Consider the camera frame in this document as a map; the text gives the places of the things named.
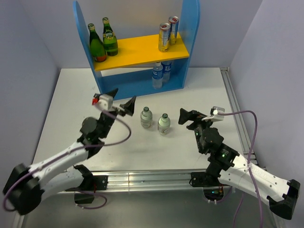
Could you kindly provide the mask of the blue label bottle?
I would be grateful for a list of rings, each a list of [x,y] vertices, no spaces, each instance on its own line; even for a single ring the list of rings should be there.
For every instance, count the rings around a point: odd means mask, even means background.
[[[163,66],[161,62],[156,62],[152,70],[152,86],[155,89],[162,87]]]
[[[171,73],[171,61],[162,61],[161,62],[163,66],[163,83],[167,83],[170,79],[170,73]]]

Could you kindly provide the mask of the silver can front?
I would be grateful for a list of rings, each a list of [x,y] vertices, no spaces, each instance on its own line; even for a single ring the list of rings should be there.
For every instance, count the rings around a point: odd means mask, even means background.
[[[161,23],[159,26],[158,49],[160,52],[166,52],[169,48],[170,29],[169,23]]]

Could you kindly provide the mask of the silver can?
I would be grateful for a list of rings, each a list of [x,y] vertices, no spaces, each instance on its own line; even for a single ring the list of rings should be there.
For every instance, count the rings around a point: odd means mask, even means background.
[[[170,45],[174,45],[176,43],[177,34],[178,34],[178,25],[179,25],[179,18],[177,16],[171,16],[168,20],[170,24]]]
[[[161,23],[159,26],[158,49],[160,52],[166,52],[169,48],[170,29],[169,23]]]

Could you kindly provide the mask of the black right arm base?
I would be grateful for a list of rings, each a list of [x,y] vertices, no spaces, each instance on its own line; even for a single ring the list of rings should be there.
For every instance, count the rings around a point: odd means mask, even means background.
[[[217,178],[207,175],[204,171],[190,173],[189,185],[193,188],[202,188],[204,200],[207,202],[222,202],[232,192],[232,187],[221,184]]]

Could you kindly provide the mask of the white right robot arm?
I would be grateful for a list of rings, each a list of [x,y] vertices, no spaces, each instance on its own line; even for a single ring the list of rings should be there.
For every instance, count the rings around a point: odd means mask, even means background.
[[[210,116],[198,111],[180,109],[178,123],[192,123],[187,126],[195,135],[198,152],[208,155],[209,165],[205,171],[191,173],[190,185],[211,187],[220,184],[235,187],[247,194],[258,197],[269,205],[277,216],[291,220],[299,196],[300,183],[294,179],[279,178],[250,159],[223,143],[224,138],[212,124],[222,121],[225,110],[213,107]]]

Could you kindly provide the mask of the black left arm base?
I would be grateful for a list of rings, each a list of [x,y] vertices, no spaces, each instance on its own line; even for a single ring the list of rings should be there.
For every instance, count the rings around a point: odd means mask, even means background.
[[[66,190],[66,192],[74,192],[74,202],[77,207],[83,209],[99,209],[106,205],[107,198],[98,191],[106,190],[108,184],[107,175],[97,175],[90,178],[85,178],[79,187],[73,187]],[[89,207],[97,198],[104,200],[100,206]]]

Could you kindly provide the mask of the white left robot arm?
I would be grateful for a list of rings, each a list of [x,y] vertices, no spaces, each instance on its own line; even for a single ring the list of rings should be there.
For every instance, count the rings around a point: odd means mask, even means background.
[[[21,215],[33,211],[41,201],[65,190],[90,194],[94,178],[82,161],[92,160],[93,168],[105,165],[108,171],[156,171],[192,169],[195,142],[189,133],[173,126],[166,135],[145,132],[133,116],[135,98],[116,107],[117,90],[96,94],[93,106],[100,117],[86,118],[81,136],[65,150],[30,166],[16,166],[4,189],[3,203]]]

